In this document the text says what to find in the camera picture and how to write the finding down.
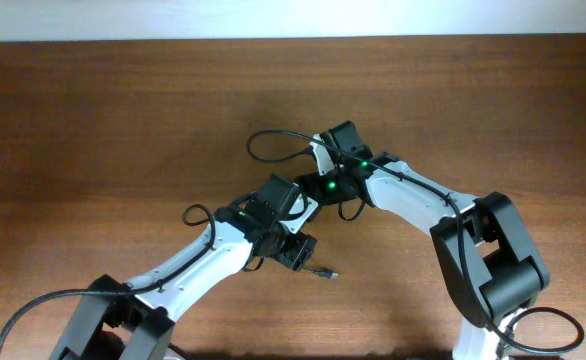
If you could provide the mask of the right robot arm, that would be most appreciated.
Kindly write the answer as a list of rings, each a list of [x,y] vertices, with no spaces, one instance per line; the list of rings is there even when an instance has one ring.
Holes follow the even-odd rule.
[[[462,315],[454,359],[508,359],[519,320],[535,312],[550,273],[516,207],[504,194],[459,193],[398,157],[373,154],[347,121],[308,138],[317,170],[297,183],[321,205],[359,199],[399,216],[433,242],[448,294]]]

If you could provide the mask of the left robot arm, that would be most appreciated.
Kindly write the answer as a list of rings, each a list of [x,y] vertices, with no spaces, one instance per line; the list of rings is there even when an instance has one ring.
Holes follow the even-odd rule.
[[[270,258],[294,271],[316,241],[302,233],[319,203],[277,175],[259,190],[208,212],[190,245],[154,269],[119,283],[104,275],[83,293],[51,354],[54,359],[163,359],[177,321],[209,290]]]

